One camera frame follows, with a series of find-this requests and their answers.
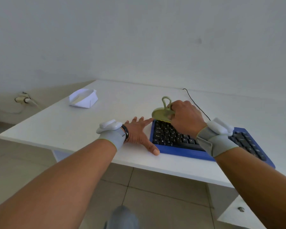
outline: black cable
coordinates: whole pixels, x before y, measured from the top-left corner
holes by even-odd
[[[186,90],[188,96],[191,98],[191,100],[193,101],[193,103],[199,108],[199,106],[195,103],[195,101],[192,99],[192,97],[191,97],[190,94],[188,93],[187,89],[186,89],[186,88],[183,88],[183,90]],[[202,111],[202,112],[203,112],[203,114],[204,114],[209,120],[211,120],[211,119],[207,116],[207,114],[204,113],[204,111]]]

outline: hand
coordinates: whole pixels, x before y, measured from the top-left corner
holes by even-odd
[[[125,127],[128,129],[129,136],[126,142],[141,144],[151,152],[152,154],[158,156],[160,151],[157,147],[149,141],[146,134],[143,132],[143,129],[153,121],[153,118],[144,120],[144,117],[141,117],[137,122],[137,117],[134,117],[131,123],[129,121],[125,122]]]
[[[172,126],[178,132],[196,138],[200,130],[207,126],[201,112],[188,100],[184,102],[177,100],[171,105],[175,114],[169,118],[171,119]]]

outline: paper container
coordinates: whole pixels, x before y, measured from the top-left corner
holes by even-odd
[[[73,103],[78,98],[81,98],[77,103]],[[94,103],[98,100],[98,97],[96,96],[96,90],[94,89],[87,89],[82,88],[75,92],[73,92],[69,96],[69,105],[81,107],[81,108],[90,108]]]

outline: black fitness band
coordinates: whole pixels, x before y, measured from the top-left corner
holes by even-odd
[[[124,129],[124,131],[125,131],[125,135],[126,135],[126,137],[125,137],[125,141],[128,139],[128,136],[129,136],[129,133],[128,133],[128,129],[126,128],[126,126],[125,125],[122,125],[122,128]]]

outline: white desk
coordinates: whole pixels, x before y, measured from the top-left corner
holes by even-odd
[[[95,131],[100,122],[113,118],[125,122],[134,116],[149,118],[155,108],[162,106],[163,96],[191,101],[185,90],[175,88],[104,80],[86,87],[96,89],[99,98],[90,109],[69,106],[66,97],[3,132],[0,138],[73,153],[98,138]],[[286,103],[201,91],[189,93],[211,119],[219,117],[235,127],[246,128],[276,169],[286,175]],[[150,130],[151,125],[144,132],[149,136]],[[233,187],[215,162],[168,154],[156,157],[139,145],[124,145],[112,162]]]

